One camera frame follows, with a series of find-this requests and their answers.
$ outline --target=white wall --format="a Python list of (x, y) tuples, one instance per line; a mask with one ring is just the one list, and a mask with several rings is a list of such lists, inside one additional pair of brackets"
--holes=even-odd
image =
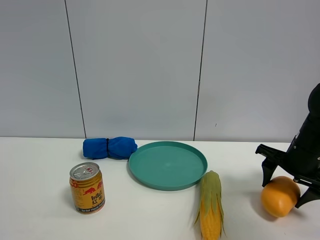
[(0, 3), (0, 136), (85, 136), (63, 0)]
[(292, 140), (320, 82), (319, 12), (319, 0), (208, 0), (196, 140)]
[[(192, 140), (206, 0), (66, 0), (87, 137)], [(195, 140), (289, 142), (319, 0), (208, 0)], [(0, 3), (0, 136), (85, 136), (65, 2)]]
[(67, 0), (87, 137), (192, 140), (205, 0)]

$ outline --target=rolled blue towel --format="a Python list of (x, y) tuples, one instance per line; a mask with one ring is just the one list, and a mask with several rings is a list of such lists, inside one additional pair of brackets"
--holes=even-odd
[(83, 156), (89, 159), (128, 159), (138, 146), (133, 138), (89, 138), (83, 141)]

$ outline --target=energy drink can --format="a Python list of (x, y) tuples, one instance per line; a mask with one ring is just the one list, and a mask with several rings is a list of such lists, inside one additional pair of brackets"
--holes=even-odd
[(81, 214), (92, 214), (105, 204), (102, 173), (98, 164), (84, 162), (70, 170), (69, 179), (75, 209)]

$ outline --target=corn husk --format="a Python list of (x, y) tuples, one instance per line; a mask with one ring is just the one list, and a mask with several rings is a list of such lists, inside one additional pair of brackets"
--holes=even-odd
[(200, 181), (200, 203), (199, 203), (199, 209), (198, 214), (196, 216), (195, 222), (196, 223), (200, 217), (200, 207), (201, 202), (204, 203), (204, 212), (205, 216), (208, 215), (208, 212), (210, 208), (212, 207), (213, 213), (218, 214), (218, 208), (221, 212), (221, 226), (223, 229), (224, 234), (225, 228), (224, 228), (224, 210), (222, 208), (222, 202), (221, 202), (221, 194), (222, 188), (221, 188), (221, 182), (218, 173), (214, 171), (207, 172)]

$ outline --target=orange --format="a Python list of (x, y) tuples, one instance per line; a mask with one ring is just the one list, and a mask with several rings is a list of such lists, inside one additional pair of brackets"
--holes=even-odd
[(298, 185), (289, 177), (277, 176), (262, 190), (264, 209), (277, 218), (286, 216), (300, 198)]

